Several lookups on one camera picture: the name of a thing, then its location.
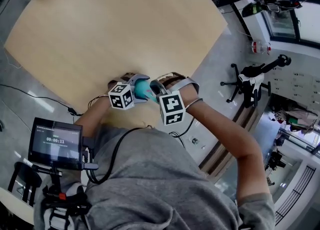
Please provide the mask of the person's left hand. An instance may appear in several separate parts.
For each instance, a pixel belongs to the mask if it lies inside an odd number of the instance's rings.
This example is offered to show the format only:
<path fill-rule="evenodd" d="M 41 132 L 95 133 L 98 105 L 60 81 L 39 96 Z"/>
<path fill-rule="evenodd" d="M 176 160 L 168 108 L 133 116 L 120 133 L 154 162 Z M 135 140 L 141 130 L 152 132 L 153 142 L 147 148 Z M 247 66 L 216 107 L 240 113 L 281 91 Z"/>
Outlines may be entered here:
<path fill-rule="evenodd" d="M 121 77 L 116 77 L 108 83 L 108 88 L 109 89 L 113 88 L 117 83 L 130 84 L 131 86 L 133 86 L 134 85 L 133 78 L 135 75 L 136 75 L 135 73 L 129 72 L 124 74 Z"/>

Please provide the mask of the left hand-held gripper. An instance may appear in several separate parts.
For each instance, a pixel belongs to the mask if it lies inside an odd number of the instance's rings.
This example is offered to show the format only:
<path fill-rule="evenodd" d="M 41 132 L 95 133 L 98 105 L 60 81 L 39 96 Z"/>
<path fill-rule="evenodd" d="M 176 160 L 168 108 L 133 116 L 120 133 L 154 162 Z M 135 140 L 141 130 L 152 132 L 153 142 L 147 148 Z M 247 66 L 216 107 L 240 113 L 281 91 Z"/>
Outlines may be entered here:
<path fill-rule="evenodd" d="M 133 108 L 135 104 L 146 103 L 148 98 L 133 98 L 131 86 L 135 86 L 139 81 L 147 81 L 149 79 L 150 77 L 148 75 L 135 73 L 132 77 L 130 77 L 128 84 L 117 82 L 107 94 L 111 107 L 113 109 L 126 111 Z"/>

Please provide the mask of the person's right hand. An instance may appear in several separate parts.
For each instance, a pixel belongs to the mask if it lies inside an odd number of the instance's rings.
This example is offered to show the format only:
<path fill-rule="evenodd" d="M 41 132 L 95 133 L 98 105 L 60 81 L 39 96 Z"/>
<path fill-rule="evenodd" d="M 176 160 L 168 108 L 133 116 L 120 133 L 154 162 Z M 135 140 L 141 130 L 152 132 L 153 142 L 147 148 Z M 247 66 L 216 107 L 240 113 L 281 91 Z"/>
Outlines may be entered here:
<path fill-rule="evenodd" d="M 179 84 L 182 79 L 177 74 L 166 75 L 159 79 L 159 82 L 166 88 L 172 88 Z M 190 100 L 198 97 L 197 91 L 193 84 L 187 84 L 179 89 L 180 95 L 184 100 Z"/>

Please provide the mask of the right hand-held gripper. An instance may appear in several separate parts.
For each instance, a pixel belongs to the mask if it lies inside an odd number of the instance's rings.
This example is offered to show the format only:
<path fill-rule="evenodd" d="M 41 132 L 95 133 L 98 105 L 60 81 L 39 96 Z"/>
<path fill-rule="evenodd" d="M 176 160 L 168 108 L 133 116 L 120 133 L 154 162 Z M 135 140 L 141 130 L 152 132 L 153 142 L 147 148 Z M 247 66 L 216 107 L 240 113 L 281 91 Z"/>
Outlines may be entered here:
<path fill-rule="evenodd" d="M 180 123 L 184 120 L 186 115 L 186 106 L 179 89 L 193 84 L 197 94 L 199 94 L 199 84 L 189 77 L 185 77 L 179 84 L 166 89 L 164 81 L 154 79 L 150 82 L 149 86 L 156 97 L 159 98 L 160 114 L 165 126 Z"/>

